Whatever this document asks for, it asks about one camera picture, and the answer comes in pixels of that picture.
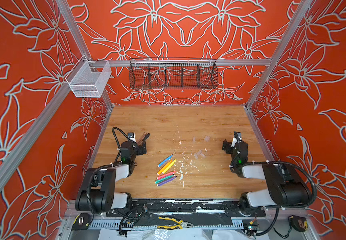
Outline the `purple highlighter pen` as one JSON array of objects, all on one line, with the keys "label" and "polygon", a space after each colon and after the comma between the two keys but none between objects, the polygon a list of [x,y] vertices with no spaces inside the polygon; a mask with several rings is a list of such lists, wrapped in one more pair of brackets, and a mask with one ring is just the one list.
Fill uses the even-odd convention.
[{"label": "purple highlighter pen", "polygon": [[171,177],[171,178],[169,178],[169,179],[166,179],[166,180],[164,180],[164,181],[158,183],[157,186],[160,187],[160,186],[165,185],[165,184],[167,184],[167,183],[169,183],[169,182],[171,182],[171,181],[173,181],[173,180],[175,180],[175,179],[176,179],[176,176],[173,176],[173,177]]}]

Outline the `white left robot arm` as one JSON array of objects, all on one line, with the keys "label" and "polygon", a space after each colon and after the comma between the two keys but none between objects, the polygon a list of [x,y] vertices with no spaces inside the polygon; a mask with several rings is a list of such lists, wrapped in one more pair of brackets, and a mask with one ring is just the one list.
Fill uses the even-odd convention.
[{"label": "white left robot arm", "polygon": [[138,140],[135,133],[125,133],[118,127],[112,128],[118,154],[113,163],[87,169],[75,200],[75,209],[99,215],[111,211],[130,210],[132,197],[129,193],[117,193],[116,183],[132,175],[136,157],[147,153],[146,133]]}]

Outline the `blue highlighter pen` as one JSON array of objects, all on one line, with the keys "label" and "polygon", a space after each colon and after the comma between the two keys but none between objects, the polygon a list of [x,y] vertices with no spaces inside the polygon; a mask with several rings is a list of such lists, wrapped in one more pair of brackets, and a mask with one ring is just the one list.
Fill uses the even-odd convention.
[{"label": "blue highlighter pen", "polygon": [[168,156],[167,158],[165,158],[162,162],[160,162],[157,166],[159,168],[161,168],[162,166],[164,166],[171,158],[173,155]]}]

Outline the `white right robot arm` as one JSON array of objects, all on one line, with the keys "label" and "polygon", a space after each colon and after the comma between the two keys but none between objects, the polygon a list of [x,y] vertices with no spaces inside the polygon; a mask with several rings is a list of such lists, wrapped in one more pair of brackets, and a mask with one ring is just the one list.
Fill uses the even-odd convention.
[{"label": "white right robot arm", "polygon": [[222,150],[231,156],[230,171],[240,178],[264,180],[266,188],[242,193],[238,210],[251,215],[264,209],[302,209],[317,198],[312,177],[298,165],[282,161],[249,162],[248,143],[240,132],[233,132],[231,142],[224,140]]}]

